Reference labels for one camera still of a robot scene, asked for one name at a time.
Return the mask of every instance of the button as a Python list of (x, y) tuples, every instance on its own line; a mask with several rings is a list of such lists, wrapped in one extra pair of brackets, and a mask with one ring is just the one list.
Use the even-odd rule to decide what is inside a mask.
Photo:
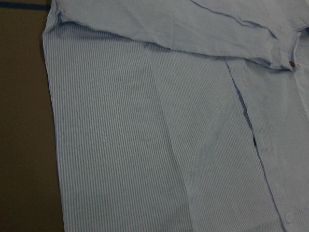
[(287, 223), (292, 223), (293, 222), (293, 213), (289, 212), (285, 215), (285, 219)]
[(293, 68), (295, 67), (295, 64), (294, 64), (293, 61), (290, 61), (289, 63), (290, 63), (290, 65), (291, 65)]

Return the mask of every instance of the blue stripe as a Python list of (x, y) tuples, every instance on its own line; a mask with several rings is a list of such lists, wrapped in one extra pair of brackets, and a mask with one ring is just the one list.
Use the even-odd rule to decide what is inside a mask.
[(15, 3), (15, 2), (0, 2), (0, 7), (2, 8), (13, 8), (13, 9), (23, 9), (23, 10), (36, 10), (36, 11), (49, 11), (49, 5), (39, 5), (39, 4), (25, 4), (25, 3)]

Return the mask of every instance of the white button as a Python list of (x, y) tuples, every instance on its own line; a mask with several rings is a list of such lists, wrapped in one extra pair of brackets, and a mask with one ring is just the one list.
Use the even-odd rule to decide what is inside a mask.
[(293, 213), (289, 212), (285, 215), (285, 219), (287, 223), (292, 223), (293, 222)]

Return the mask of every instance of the cloth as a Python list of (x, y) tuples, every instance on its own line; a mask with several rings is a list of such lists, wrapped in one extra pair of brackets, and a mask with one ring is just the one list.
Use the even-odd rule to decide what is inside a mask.
[(298, 2), (280, 25), (215, 1), (53, 1), (43, 45), (66, 232), (306, 232)]

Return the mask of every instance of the striped fabric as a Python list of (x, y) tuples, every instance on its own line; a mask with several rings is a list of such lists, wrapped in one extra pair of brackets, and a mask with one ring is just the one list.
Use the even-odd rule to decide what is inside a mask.
[(66, 232), (308, 231), (308, 99), (294, 72), (57, 14), (43, 44)]

